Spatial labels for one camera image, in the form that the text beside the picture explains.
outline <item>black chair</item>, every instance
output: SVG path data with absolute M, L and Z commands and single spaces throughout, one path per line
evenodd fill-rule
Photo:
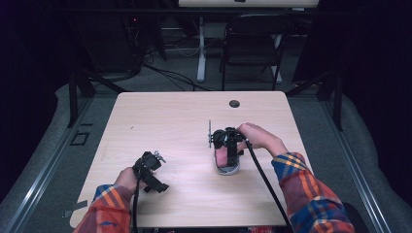
M 225 83 L 225 66 L 276 66 L 272 90 L 282 60 L 286 37 L 292 32 L 293 23 L 281 15 L 241 15 L 232 18 L 224 31 L 221 60 L 222 90 Z M 276 47 L 272 36 L 281 35 Z

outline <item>black wire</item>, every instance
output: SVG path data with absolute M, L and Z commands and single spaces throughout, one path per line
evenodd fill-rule
M 186 77 L 186 76 L 184 76 L 184 75 L 182 75 L 182 74 L 178 74 L 178 73 L 173 72 L 173 71 L 161 70 L 161 69 L 155 68 L 154 66 L 151 66 L 151 65 L 149 65 L 149 64 L 143 64 L 143 66 L 146 67 L 146 68 L 148 68 L 148 69 L 150 69 L 150 70 L 153 70 L 153 71 L 155 71 L 155 72 L 158 72 L 159 74 L 163 75 L 164 77 L 166 77 L 166 78 L 168 78 L 168 79 L 169 79 L 169 78 L 170 78 L 170 79 L 174 79 L 174 80 L 176 80 L 176 81 L 179 81 L 179 82 L 182 82 L 182 83 L 186 83 L 186 84 L 191 85 L 191 86 L 192 86 L 192 90 L 191 90 L 191 91 L 195 91 L 196 88 L 203 89 L 203 90 L 209 90 L 209 91 L 211 91 L 211 90 L 216 90 L 216 89 L 214 89 L 214 88 L 204 87 L 204 86 L 195 84 L 189 77 Z
M 283 209 L 283 207 L 282 207 L 282 205 L 281 205 L 281 202 L 280 202 L 279 199 L 278 199 L 278 196 L 276 195 L 275 191 L 273 190 L 273 187 L 270 185 L 269 180 L 267 179 L 266 175 L 264 175 L 264 172 L 263 172 L 263 170 L 261 169 L 260 164 L 258 163 L 258 159 L 257 159 L 257 157 L 255 156 L 254 150 L 252 149 L 252 145 L 251 145 L 251 143 L 249 142 L 249 140 L 246 139 L 246 137 L 245 137 L 245 142 L 246 142 L 246 146 L 247 146 L 248 149 L 249 149 L 249 152 L 251 153 L 252 159 L 254 160 L 255 164 L 257 165 L 257 169 L 258 169 L 258 171 L 260 172 L 260 175 L 261 175 L 261 177 L 262 177 L 263 180 L 264 180 L 264 183 L 266 183 L 266 186 L 267 186 L 267 188 L 269 188 L 269 191 L 270 191 L 270 193 L 272 194 L 273 199 L 275 199 L 276 205 L 278 205 L 279 211 L 281 212 L 282 217 L 283 217 L 284 220 L 285 220 L 286 226 L 287 226 L 287 227 L 291 230 L 291 232 L 292 232 L 292 226 L 291 226 L 291 223 L 289 222 L 288 216 L 286 215 L 286 213 L 285 213 L 285 211 L 284 211 L 284 209 Z
M 134 190 L 134 196 L 133 196 L 133 210 L 132 210 L 132 218 L 133 218 L 133 229 L 132 232 L 133 233 L 138 233 L 137 230 L 137 220 L 136 220 L 136 209 L 137 209 L 137 201 L 139 199 L 139 183 L 142 180 L 141 178 L 141 167 L 143 166 L 143 158 L 140 161 L 140 165 L 139 165 L 139 171 L 137 172 L 137 185 L 136 185 L 136 189 Z

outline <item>gray carpet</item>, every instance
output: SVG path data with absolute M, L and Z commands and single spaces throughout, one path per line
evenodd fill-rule
M 282 65 L 283 83 L 277 85 L 278 90 L 287 91 L 293 88 L 292 74 L 298 59 L 302 42 L 292 40 L 288 43 L 285 60 Z M 152 57 L 153 66 L 164 70 L 170 70 L 184 74 L 195 81 L 197 73 L 197 57 L 182 56 L 178 52 L 170 51 L 168 60 L 163 61 L 157 55 Z M 206 70 L 206 82 L 202 86 L 219 89 L 221 86 L 221 74 L 219 73 L 220 50 L 208 48 L 208 60 Z M 246 74 L 245 70 L 231 69 L 231 75 L 240 76 Z M 270 76 L 268 70 L 260 74 L 254 69 L 248 70 L 246 77 L 261 76 L 267 79 Z M 158 73 L 143 68 L 141 73 L 128 80 L 116 82 L 116 84 L 132 91 L 182 91 L 191 90 L 191 86 L 179 83 L 175 85 Z M 83 146 L 70 146 L 73 134 L 67 138 L 67 145 L 61 152 L 61 160 L 57 161 L 50 182 L 32 213 L 28 213 L 27 222 L 19 228 L 22 232 L 71 232 L 69 217 L 63 217 L 65 211 L 72 209 L 76 204 L 83 182 L 86 178 L 88 167 L 94 157 L 98 143 L 104 131 L 110 112 L 116 100 L 117 94 L 100 83 L 95 83 L 97 94 L 93 99 L 85 99 L 79 95 L 80 103 L 85 109 L 81 112 L 77 126 L 72 130 L 80 133 L 88 133 L 88 138 Z M 270 89 L 270 84 L 250 86 L 249 84 L 229 84 L 231 89 Z M 314 96 L 316 87 L 305 90 L 297 97 L 289 98 L 293 115 L 303 143 L 311 161 L 315 175 L 330 186 L 344 202 L 355 206 L 365 221 L 369 232 L 377 232 L 367 208 L 360 196 L 353 178 L 348 172 L 345 162 L 344 150 L 334 131 L 334 126 L 328 122 L 329 113 L 325 112 L 322 103 Z M 69 122 L 68 87 L 63 86 L 57 93 L 59 106 L 53 122 L 45 134 L 39 147 L 36 149 L 26 169 L 10 191 L 9 195 L 0 206 L 0 231 L 5 232 L 9 226 L 30 186 L 42 172 L 55 154 L 58 145 L 64 137 L 67 137 L 66 128 Z M 412 232 L 411 208 L 402 202 L 389 188 L 388 183 L 377 167 L 376 151 L 370 135 L 359 117 L 356 108 L 350 100 L 344 98 L 342 133 L 347 139 L 352 152 L 361 167 L 361 170 L 375 194 L 379 207 L 392 229 L 392 232 Z

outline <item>plaid shirt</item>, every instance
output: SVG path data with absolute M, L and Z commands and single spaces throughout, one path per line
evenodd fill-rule
M 281 154 L 272 165 L 294 232 L 355 232 L 339 198 L 313 176 L 301 154 Z M 129 232 L 132 195 L 122 186 L 98 186 L 94 202 L 74 232 Z
M 342 202 L 309 171 L 299 153 L 283 153 L 272 160 L 285 195 L 294 232 L 355 232 Z
M 129 210 L 132 196 L 133 192 L 123 186 L 98 186 L 93 203 L 74 233 L 130 232 Z

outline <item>small black object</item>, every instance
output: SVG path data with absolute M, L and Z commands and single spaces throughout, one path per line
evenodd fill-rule
M 239 108 L 240 102 L 237 101 L 237 100 L 231 100 L 231 101 L 229 102 L 229 106 L 232 107 L 232 108 Z
M 146 192 L 154 189 L 160 193 L 162 191 L 165 191 L 169 187 L 169 185 L 160 182 L 153 175 L 152 171 L 155 171 L 161 166 L 160 160 L 163 160 L 163 158 L 157 153 L 157 151 L 154 154 L 146 151 L 133 166 L 133 173 L 136 176 L 137 180 L 142 181 L 148 185 L 144 189 Z
M 216 164 L 216 168 L 221 175 L 233 175 L 239 170 L 239 155 L 243 154 L 243 151 L 237 152 L 237 144 L 242 142 L 245 137 L 237 131 L 235 128 L 227 127 L 225 130 L 216 130 L 211 138 L 215 147 L 215 161 L 217 162 L 216 150 L 221 147 L 227 148 L 227 162 L 225 167 L 219 167 Z

